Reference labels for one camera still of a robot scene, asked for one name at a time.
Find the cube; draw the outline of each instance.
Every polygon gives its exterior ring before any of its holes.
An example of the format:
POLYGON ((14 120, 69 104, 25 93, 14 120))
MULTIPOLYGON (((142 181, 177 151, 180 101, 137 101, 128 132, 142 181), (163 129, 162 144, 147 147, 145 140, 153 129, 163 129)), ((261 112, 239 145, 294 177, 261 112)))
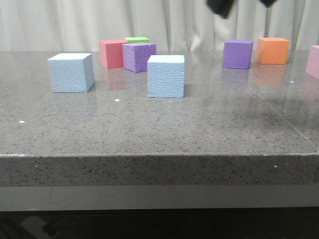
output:
POLYGON ((88 92, 95 84, 92 55, 61 53, 48 59, 54 92, 88 92))
POLYGON ((102 66, 110 68, 123 67, 122 44, 129 43, 124 40, 99 41, 100 60, 102 66))
POLYGON ((184 56, 152 55, 148 61, 149 97, 184 97, 184 56))
POLYGON ((150 40, 146 37, 124 37, 124 39, 130 43, 136 43, 136 42, 150 42, 150 40))
POLYGON ((306 72, 319 79, 319 46, 311 46, 306 72))
POLYGON ((285 64, 289 41, 280 37, 258 38, 256 61, 261 64, 285 64))
POLYGON ((228 40, 224 46, 223 67, 249 69, 254 41, 228 40))
POLYGON ((122 45, 123 66, 133 72, 148 70, 148 60, 156 55, 156 45, 152 43, 128 43, 122 45))

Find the table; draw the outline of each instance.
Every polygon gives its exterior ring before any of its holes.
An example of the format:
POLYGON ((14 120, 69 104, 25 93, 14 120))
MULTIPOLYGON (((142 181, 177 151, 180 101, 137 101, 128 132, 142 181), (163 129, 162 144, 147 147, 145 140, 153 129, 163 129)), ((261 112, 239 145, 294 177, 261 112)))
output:
POLYGON ((53 93, 47 59, 0 53, 0 211, 319 205, 319 80, 286 65, 185 56, 185 97, 93 56, 87 93, 53 93))

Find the curtain fold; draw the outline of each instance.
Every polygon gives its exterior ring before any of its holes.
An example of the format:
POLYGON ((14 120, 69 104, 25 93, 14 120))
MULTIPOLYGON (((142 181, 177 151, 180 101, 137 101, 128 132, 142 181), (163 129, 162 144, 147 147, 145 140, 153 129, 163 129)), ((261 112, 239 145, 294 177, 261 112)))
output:
POLYGON ((318 0, 236 0, 223 19, 206 0, 0 0, 0 51, 97 51, 99 40, 127 36, 148 37, 158 51, 223 50, 228 39, 264 36, 308 50, 319 44, 318 9, 318 0))

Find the foam block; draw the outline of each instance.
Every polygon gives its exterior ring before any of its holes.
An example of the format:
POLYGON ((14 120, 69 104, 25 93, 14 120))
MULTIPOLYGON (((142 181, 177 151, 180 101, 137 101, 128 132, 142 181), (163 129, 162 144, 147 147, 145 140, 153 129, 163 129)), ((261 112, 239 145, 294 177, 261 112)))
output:
POLYGON ((152 55, 148 61, 149 97, 184 97, 184 56, 152 55))
POLYGON ((129 43, 124 40, 103 40, 99 41, 100 60, 106 68, 123 67, 122 44, 129 43))
POLYGON ((124 39, 130 43, 137 43, 137 42, 150 42, 150 40, 146 37, 124 37, 124 39))
POLYGON ((254 41, 228 40, 224 45, 223 67, 249 69, 254 41))
POLYGON ((156 45, 152 43, 128 43, 122 49, 124 68, 134 72, 147 71, 150 56, 156 55, 156 45))
POLYGON ((61 53, 48 59, 54 92, 87 92, 94 85, 92 55, 61 53))
POLYGON ((285 64, 289 41, 280 37, 258 38, 256 61, 261 64, 285 64))
POLYGON ((319 79, 319 46, 311 46, 306 72, 319 79))

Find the green cube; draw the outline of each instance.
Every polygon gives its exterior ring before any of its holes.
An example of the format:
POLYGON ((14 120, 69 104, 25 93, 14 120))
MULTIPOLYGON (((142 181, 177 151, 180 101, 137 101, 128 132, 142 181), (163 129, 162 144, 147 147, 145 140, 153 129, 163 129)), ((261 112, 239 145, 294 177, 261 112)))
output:
POLYGON ((124 37, 126 41, 129 43, 137 43, 137 42, 150 42, 150 40, 146 37, 124 37))

